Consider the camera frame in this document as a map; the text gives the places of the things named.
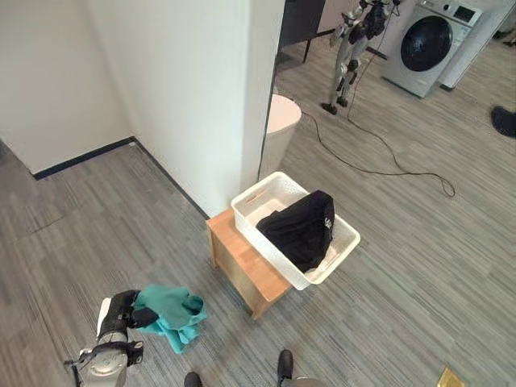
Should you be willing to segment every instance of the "yellow object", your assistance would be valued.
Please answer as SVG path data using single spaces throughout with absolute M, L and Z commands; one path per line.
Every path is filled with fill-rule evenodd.
M 459 377 L 453 373 L 453 371 L 446 366 L 439 381 L 437 382 L 437 387 L 465 387 L 466 384 L 459 379 Z

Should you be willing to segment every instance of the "washing machine door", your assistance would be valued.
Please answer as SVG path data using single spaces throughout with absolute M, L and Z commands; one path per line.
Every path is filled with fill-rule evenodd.
M 403 64 L 412 71 L 428 71 L 446 57 L 452 41 L 452 26 L 445 18 L 422 18 L 409 28 L 403 38 Z

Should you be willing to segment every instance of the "robot leg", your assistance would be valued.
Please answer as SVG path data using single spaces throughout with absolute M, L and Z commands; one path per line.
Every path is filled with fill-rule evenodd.
M 360 62 L 356 59 L 350 60 L 349 65 L 347 66 L 346 76 L 341 82 L 342 87 L 339 88 L 340 96 L 337 98 L 337 103 L 342 107 L 347 107 L 347 93 L 355 83 L 359 66 Z
M 340 44 L 339 53 L 337 54 L 337 61 L 335 62 L 335 75 L 333 77 L 333 82 L 331 83 L 329 102 L 321 104 L 321 107 L 324 110 L 333 115 L 337 114 L 335 103 L 339 96 L 338 88 L 347 73 L 346 63 L 349 61 L 349 56 L 352 54 L 352 51 L 353 45 L 349 43 L 347 36 L 344 36 L 343 41 Z

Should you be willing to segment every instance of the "humanoid robot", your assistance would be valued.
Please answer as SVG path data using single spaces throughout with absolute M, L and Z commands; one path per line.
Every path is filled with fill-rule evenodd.
M 401 0 L 360 0 L 359 6 L 347 15 L 342 14 L 343 22 L 336 29 L 331 37 L 330 44 L 335 46 L 340 42 L 337 61 L 335 62 L 335 75 L 331 83 L 330 97 L 328 103 L 322 103 L 321 107 L 337 114 L 337 106 L 347 106 L 347 93 L 355 82 L 360 57 L 366 50 L 369 40 L 379 36 L 386 28 L 389 18 L 388 5 L 399 6 Z M 371 7 L 365 15 L 361 16 L 366 9 Z

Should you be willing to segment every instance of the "black shoe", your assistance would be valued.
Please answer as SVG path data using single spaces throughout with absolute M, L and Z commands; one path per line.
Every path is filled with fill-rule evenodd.
M 516 113 L 511 113 L 501 106 L 491 110 L 491 122 L 501 135 L 516 138 Z
M 337 107 L 331 105 L 330 103 L 322 103 L 321 107 L 327 111 L 330 114 L 336 115 L 337 114 Z
M 341 105 L 342 107 L 347 107 L 347 99 L 344 99 L 342 97 L 337 98 L 337 103 Z
M 277 360 L 277 385 L 281 386 L 284 379 L 292 379 L 293 356 L 292 352 L 284 349 Z
M 189 373 L 185 378 L 185 387 L 202 387 L 201 377 L 195 372 Z

